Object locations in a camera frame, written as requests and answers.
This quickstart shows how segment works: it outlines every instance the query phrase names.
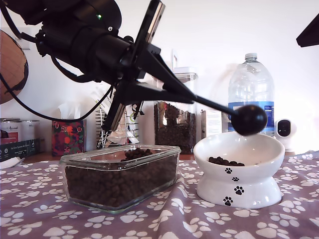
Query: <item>purple tablecloth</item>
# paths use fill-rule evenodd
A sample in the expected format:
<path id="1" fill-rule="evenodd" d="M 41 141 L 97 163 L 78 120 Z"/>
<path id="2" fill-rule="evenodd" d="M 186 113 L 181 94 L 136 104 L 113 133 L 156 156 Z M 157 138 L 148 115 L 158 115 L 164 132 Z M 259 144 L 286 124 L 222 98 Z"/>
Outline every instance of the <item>purple tablecloth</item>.
<path id="1" fill-rule="evenodd" d="M 274 176 L 283 200 L 259 210 L 201 200 L 195 161 L 181 161 L 178 180 L 129 211 L 111 215 L 69 203 L 57 161 L 1 171 L 1 231 L 5 238 L 50 239 L 319 239 L 319 159 L 285 159 Z"/>

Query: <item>glass food container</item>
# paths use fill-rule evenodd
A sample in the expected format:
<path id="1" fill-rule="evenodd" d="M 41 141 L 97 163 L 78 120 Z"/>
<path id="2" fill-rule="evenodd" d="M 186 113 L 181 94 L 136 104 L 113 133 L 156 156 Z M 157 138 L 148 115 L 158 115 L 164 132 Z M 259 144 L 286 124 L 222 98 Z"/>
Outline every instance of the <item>glass food container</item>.
<path id="1" fill-rule="evenodd" d="M 179 147 L 135 144 L 62 156 L 67 198 L 120 213 L 174 184 L 179 154 Z"/>
<path id="2" fill-rule="evenodd" d="M 176 77 L 195 92 L 198 75 L 192 67 L 174 68 Z M 154 79 L 158 88 L 162 82 Z M 196 145 L 196 103 L 157 101 L 154 105 L 155 144 L 178 146 L 181 154 L 193 154 Z"/>

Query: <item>elevated cat bowl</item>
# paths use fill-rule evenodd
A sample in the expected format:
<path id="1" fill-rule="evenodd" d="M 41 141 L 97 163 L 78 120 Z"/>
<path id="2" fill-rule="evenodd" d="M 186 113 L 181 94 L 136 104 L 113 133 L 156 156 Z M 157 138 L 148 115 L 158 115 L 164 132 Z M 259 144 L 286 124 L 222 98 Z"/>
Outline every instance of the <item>elevated cat bowl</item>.
<path id="1" fill-rule="evenodd" d="M 258 209 L 281 201 L 280 189 L 272 177 L 281 166 L 284 146 L 276 139 L 236 132 L 207 137 L 195 146 L 194 157 L 204 172 L 197 185 L 202 199 L 219 205 Z M 223 166 L 208 162 L 222 157 L 245 166 Z"/>

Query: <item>large water bottle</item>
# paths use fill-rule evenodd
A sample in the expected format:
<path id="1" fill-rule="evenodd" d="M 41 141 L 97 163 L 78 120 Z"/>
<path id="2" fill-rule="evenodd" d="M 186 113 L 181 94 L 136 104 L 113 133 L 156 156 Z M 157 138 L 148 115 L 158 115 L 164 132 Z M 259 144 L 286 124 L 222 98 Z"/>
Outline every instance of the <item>large water bottle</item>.
<path id="1" fill-rule="evenodd" d="M 268 122 L 262 133 L 274 135 L 274 94 L 272 76 L 266 67 L 257 61 L 256 53 L 245 56 L 245 62 L 238 65 L 228 88 L 228 106 L 237 109 L 253 104 L 265 110 Z M 235 131 L 228 123 L 228 131 Z"/>

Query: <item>white camera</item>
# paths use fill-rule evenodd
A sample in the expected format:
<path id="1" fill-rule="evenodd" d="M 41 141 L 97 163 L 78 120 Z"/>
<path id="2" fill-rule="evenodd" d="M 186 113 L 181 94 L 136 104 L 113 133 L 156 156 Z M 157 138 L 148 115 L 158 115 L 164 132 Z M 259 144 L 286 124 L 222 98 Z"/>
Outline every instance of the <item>white camera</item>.
<path id="1" fill-rule="evenodd" d="M 286 152 L 293 152 L 293 136 L 297 132 L 297 126 L 289 119 L 280 119 L 275 122 L 275 137 L 282 143 Z"/>

